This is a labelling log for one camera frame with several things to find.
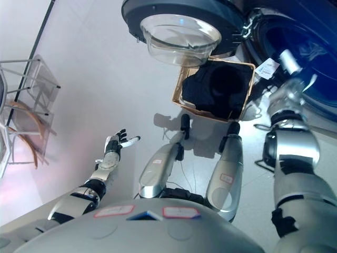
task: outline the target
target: metal chair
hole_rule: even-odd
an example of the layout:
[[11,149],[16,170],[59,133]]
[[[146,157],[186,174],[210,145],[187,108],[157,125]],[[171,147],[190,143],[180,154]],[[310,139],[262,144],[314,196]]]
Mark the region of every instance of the metal chair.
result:
[[[28,63],[28,70],[30,67],[32,67],[32,63],[37,63],[38,66],[36,68],[35,74],[28,75],[24,73],[20,73],[17,71],[13,71],[7,68],[3,67],[3,64],[5,63],[16,63],[16,62],[27,62]],[[37,125],[38,131],[32,132],[32,131],[17,131],[13,127],[9,126],[10,120],[7,120],[7,124],[5,123],[5,119],[0,120],[0,179],[3,177],[6,167],[8,164],[27,164],[27,163],[33,163],[35,165],[35,168],[37,169],[37,154],[33,147],[33,145],[29,142],[28,138],[25,135],[40,135],[40,137],[43,139],[44,137],[44,126],[41,123],[41,121],[38,119],[37,114],[43,114],[48,115],[48,113],[45,112],[36,112],[36,105],[33,106],[33,109],[29,109],[26,105],[23,103],[19,103],[16,101],[10,101],[6,102],[7,95],[10,93],[15,92],[21,92],[21,91],[28,91],[32,88],[34,85],[34,82],[42,81],[42,82],[48,82],[51,85],[54,85],[56,88],[60,88],[58,85],[54,84],[53,82],[50,82],[48,80],[39,80],[36,78],[37,70],[39,65],[41,64],[40,59],[31,59],[31,60],[12,60],[12,61],[0,61],[0,115],[2,115],[4,107],[7,107],[9,109],[13,110],[20,110],[25,112]],[[23,78],[23,86],[20,89],[8,91],[7,90],[7,81],[6,77],[4,75],[5,72],[9,72],[15,75],[19,75]],[[30,80],[31,83],[29,86],[25,86],[27,80]],[[27,144],[29,147],[32,155],[33,155],[33,161],[30,162],[15,162],[14,161],[14,141],[15,138],[19,137],[24,143]]]

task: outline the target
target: red label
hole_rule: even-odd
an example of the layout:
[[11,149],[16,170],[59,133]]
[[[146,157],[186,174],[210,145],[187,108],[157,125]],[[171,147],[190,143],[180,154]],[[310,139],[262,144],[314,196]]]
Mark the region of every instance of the red label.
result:
[[225,173],[222,173],[220,175],[220,180],[229,184],[233,183],[233,178],[231,176],[226,175]]
[[164,207],[163,216],[166,218],[192,219],[200,216],[200,213],[192,207]]
[[94,218],[116,216],[116,215],[128,215],[133,211],[134,208],[135,208],[134,205],[107,207],[102,210],[99,210],[94,215]]

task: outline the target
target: white floor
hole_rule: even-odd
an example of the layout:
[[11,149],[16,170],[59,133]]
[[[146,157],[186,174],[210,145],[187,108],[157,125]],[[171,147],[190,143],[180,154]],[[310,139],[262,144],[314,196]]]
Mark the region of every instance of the white floor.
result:
[[[118,180],[102,205],[130,199],[137,192],[138,178],[148,159],[168,143],[165,129],[169,138],[179,129],[182,110],[171,102],[179,68],[150,58],[146,45],[137,43],[128,33],[121,17],[121,3],[122,0],[55,2],[36,53],[62,86],[52,109],[52,128],[57,136],[51,135],[48,141],[49,165],[25,169],[28,175],[22,180],[36,187],[36,196],[30,196],[32,201],[47,203],[83,183],[93,171],[94,160],[103,154],[106,136],[122,128],[142,139],[122,150]],[[182,165],[192,191],[204,195],[220,157],[217,149],[227,126],[191,117],[191,139],[186,143]],[[245,167],[234,225],[266,252],[272,252],[278,239],[270,221],[273,175],[253,163],[261,158],[265,135],[253,127],[254,123],[268,123],[268,119],[263,116],[241,122]],[[336,151],[336,141],[321,138],[320,143],[322,159]],[[337,158],[331,156],[318,168],[335,190],[336,162]],[[13,178],[13,172],[8,172],[3,180],[16,183],[17,191],[24,191],[23,181]],[[190,190],[178,162],[170,181]],[[13,208],[22,205],[9,202]]]

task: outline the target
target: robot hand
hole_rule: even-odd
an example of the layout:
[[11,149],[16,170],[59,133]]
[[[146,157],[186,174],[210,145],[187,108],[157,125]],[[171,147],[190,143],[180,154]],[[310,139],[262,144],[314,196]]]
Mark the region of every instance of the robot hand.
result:
[[105,141],[104,154],[110,151],[117,152],[120,155],[121,159],[121,149],[132,146],[141,139],[140,136],[136,136],[128,140],[126,136],[127,133],[125,129],[120,130],[113,136],[108,136]]

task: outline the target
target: white paper tag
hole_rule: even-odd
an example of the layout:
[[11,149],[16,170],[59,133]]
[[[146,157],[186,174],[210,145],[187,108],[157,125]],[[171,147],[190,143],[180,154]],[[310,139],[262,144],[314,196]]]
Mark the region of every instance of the white paper tag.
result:
[[192,219],[200,216],[200,213],[192,207],[164,207],[163,216],[166,218]]
[[127,215],[131,213],[134,208],[135,208],[134,205],[107,207],[107,208],[104,208],[98,211],[94,215],[94,218],[108,217],[108,216],[115,216],[115,215]]
[[222,173],[222,174],[220,175],[220,180],[221,180],[221,181],[224,181],[224,182],[226,182],[226,183],[229,183],[229,184],[232,184],[232,183],[233,183],[233,177],[228,176],[228,175],[226,175],[226,174],[224,174],[224,173]]
[[267,80],[269,80],[273,74],[275,73],[276,69],[280,66],[279,63],[274,61],[271,58],[265,60],[260,66],[258,66],[255,72],[260,76]]

